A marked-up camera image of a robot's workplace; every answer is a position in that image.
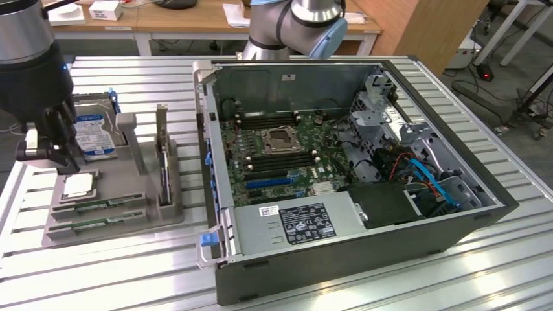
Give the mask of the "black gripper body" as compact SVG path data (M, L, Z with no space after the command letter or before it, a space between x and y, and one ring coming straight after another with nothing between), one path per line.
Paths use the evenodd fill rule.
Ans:
M72 101L73 82L60 45L54 42L37 58L1 65L1 110L20 122L40 122L48 109Z

